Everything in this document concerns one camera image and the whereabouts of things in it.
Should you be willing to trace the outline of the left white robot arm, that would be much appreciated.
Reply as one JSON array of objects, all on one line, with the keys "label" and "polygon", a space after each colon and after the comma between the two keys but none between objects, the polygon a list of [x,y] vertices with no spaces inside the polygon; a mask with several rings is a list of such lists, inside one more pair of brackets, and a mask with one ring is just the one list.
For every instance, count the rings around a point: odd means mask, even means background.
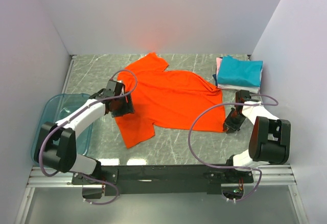
[{"label": "left white robot arm", "polygon": [[77,138],[102,116],[111,114],[115,118],[133,112],[131,93],[125,91],[122,81],[110,79],[75,112],[41,126],[34,159],[42,170],[48,167],[56,172],[84,174],[90,184],[96,184],[102,178],[101,162],[78,154]]}]

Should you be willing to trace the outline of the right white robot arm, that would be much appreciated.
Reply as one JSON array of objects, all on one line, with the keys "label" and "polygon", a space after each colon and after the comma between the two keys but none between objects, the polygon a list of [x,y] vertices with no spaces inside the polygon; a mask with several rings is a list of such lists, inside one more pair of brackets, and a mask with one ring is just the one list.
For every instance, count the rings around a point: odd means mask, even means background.
[{"label": "right white robot arm", "polygon": [[233,155],[232,165],[224,170],[226,180],[231,183],[242,177],[242,171],[269,164],[282,165],[289,159],[291,123],[271,114],[253,96],[246,90],[237,91],[236,104],[223,124],[227,133],[239,131],[246,119],[253,124],[248,149]]}]

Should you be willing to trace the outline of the orange t-shirt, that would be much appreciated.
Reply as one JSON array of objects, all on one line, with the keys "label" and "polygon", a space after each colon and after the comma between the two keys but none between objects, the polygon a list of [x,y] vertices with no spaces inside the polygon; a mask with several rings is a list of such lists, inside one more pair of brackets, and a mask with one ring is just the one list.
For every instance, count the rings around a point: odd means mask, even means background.
[{"label": "orange t-shirt", "polygon": [[225,108],[220,106],[196,122],[206,109],[221,104],[222,90],[190,71],[168,71],[169,64],[150,53],[128,65],[118,80],[131,91],[134,113],[116,118],[127,148],[155,136],[154,127],[193,128],[223,132]]}]

